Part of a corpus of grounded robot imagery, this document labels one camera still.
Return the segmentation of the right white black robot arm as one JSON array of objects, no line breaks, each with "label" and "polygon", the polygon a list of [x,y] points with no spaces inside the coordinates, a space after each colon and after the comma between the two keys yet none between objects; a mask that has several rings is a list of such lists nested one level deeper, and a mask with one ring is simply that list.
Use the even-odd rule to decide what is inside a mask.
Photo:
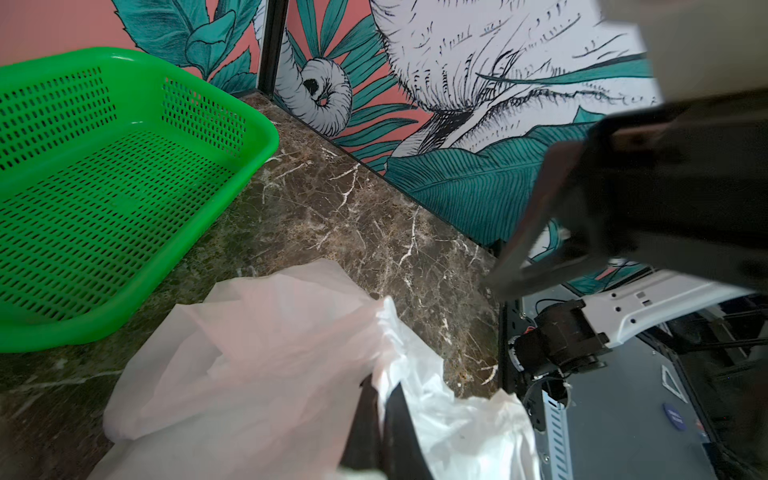
[{"label": "right white black robot arm", "polygon": [[767,93],[608,116],[546,152],[515,234],[486,277],[499,298],[566,283],[612,259],[631,284],[548,307],[510,359],[532,377],[580,373],[665,321],[767,289]]}]

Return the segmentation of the white plastic bag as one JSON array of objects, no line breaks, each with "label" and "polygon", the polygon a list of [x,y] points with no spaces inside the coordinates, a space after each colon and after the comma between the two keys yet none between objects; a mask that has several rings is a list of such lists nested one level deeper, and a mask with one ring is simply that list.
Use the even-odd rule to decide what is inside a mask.
[{"label": "white plastic bag", "polygon": [[388,479],[339,466],[361,382],[398,384],[433,479],[536,479],[535,435],[505,392],[460,399],[443,360],[335,262],[216,284],[175,306],[130,359],[103,417],[95,479]]}]

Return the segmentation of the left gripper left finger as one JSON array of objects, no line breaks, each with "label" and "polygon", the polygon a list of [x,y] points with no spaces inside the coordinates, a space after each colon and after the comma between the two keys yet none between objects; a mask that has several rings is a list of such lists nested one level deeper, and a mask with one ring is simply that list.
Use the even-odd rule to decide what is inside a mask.
[{"label": "left gripper left finger", "polygon": [[372,376],[360,384],[359,401],[339,466],[353,471],[380,469],[381,434],[379,424],[378,391],[372,385]]}]

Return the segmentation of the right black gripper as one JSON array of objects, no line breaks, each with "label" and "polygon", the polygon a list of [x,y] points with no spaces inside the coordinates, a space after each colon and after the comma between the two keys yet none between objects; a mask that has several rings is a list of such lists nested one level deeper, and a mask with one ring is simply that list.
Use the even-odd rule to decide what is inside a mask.
[{"label": "right black gripper", "polygon": [[[551,220],[569,236],[528,255]],[[485,286],[515,300],[623,257],[743,288],[767,284],[767,93],[611,115],[549,148]]]}]

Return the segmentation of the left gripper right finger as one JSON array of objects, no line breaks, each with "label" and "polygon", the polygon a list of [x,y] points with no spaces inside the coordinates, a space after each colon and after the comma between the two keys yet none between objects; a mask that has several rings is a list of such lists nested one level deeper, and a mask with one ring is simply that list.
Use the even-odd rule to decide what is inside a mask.
[{"label": "left gripper right finger", "polygon": [[391,392],[386,402],[381,448],[381,466],[388,479],[433,479],[422,454],[401,384]]}]

